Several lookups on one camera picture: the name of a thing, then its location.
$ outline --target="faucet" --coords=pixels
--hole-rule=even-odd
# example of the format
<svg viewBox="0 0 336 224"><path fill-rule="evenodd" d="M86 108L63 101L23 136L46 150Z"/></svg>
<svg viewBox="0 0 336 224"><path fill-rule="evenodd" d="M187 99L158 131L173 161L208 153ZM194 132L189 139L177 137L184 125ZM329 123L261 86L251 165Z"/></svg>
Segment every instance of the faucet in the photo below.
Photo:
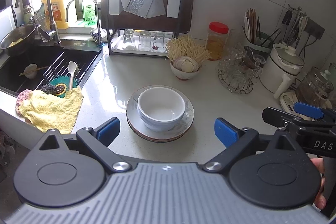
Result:
<svg viewBox="0 0 336 224"><path fill-rule="evenodd" d="M20 4L20 0L15 1L15 8L18 8ZM53 8L51 6L51 0L47 0L47 6L49 11L49 20L50 20L50 32L43 30L41 27L38 27L38 31L42 36L44 36L47 40L54 39L55 44L59 44L61 39L58 34L57 25L53 15Z"/></svg>
<svg viewBox="0 0 336 224"><path fill-rule="evenodd" d="M65 22L68 22L68 12L69 12L69 7L70 4L73 2L74 0L70 0L65 12ZM97 30L98 30L98 35L96 35L95 33L92 33L91 36L93 37L93 39L96 41L97 47L103 47L105 45L105 43L103 43L102 39L101 39L101 34L100 34L100 16L99 16L99 12L98 12L98 3L97 0L92 0L94 2L94 5L96 7L96 15L97 15Z"/></svg>

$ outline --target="stack of plates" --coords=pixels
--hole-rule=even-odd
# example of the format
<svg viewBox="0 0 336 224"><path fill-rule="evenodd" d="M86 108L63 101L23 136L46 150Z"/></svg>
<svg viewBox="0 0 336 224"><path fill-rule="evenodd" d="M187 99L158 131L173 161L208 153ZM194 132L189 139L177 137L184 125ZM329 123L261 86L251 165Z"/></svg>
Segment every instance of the stack of plates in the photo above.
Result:
<svg viewBox="0 0 336 224"><path fill-rule="evenodd" d="M138 114L138 98L142 92L154 87L164 87L176 91L185 101L185 113L182 120L171 130L165 132L154 132L147 128ZM182 137L194 121L194 108L191 101L182 92L164 85L151 85L137 90L129 99L126 108L127 121L130 128L139 137L151 142L171 142Z"/></svg>

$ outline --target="sink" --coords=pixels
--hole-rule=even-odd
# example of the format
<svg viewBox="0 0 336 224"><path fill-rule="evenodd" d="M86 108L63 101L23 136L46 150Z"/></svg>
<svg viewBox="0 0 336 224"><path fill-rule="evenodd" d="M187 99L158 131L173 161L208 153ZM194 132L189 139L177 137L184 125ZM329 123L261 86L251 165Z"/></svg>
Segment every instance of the sink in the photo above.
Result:
<svg viewBox="0 0 336 224"><path fill-rule="evenodd" d="M79 72L75 74L75 79L80 87L83 87L91 72L99 62L102 50L97 47L85 48L74 46L53 47L53 46L32 46L23 54L10 57L0 68L0 89L13 96L26 89L35 90L44 84L50 83L58 76L68 74L68 64L70 61L76 62ZM37 67L48 68L37 71L34 79L19 76L24 69L32 64Z"/></svg>

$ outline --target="countertop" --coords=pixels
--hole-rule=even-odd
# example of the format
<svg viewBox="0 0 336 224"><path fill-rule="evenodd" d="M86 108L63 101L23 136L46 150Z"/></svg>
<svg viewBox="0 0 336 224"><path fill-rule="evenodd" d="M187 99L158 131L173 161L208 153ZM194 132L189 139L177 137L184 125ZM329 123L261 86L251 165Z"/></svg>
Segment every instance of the countertop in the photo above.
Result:
<svg viewBox="0 0 336 224"><path fill-rule="evenodd" d="M250 94L231 93L221 85L216 65L217 62L206 61L197 77L181 81L173 75L169 60L109 56L108 48L104 46L102 59L82 89L84 100L73 133L85 126L96 128L111 117L118 117L120 134L109 146L115 153L148 160L201 164L225 149L214 133L214 122L218 117L237 128L251 127L260 134L273 134L276 128L264 123L261 117L268 106L280 109L273 94L260 82L254 85ZM149 85L171 86L192 102L193 125L178 140L152 143L130 129L126 120L127 101L136 90ZM15 102L16 97L0 91L0 108L24 121L15 112Z"/></svg>

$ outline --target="jar with red lid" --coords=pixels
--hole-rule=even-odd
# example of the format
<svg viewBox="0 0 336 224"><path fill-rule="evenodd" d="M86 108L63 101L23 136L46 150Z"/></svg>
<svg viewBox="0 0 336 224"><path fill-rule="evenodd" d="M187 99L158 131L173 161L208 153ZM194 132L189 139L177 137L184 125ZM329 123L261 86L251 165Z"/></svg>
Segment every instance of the jar with red lid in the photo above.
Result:
<svg viewBox="0 0 336 224"><path fill-rule="evenodd" d="M211 56L209 60L215 61L222 58L228 32L228 26L223 23L214 21L209 24L208 40L205 47Z"/></svg>

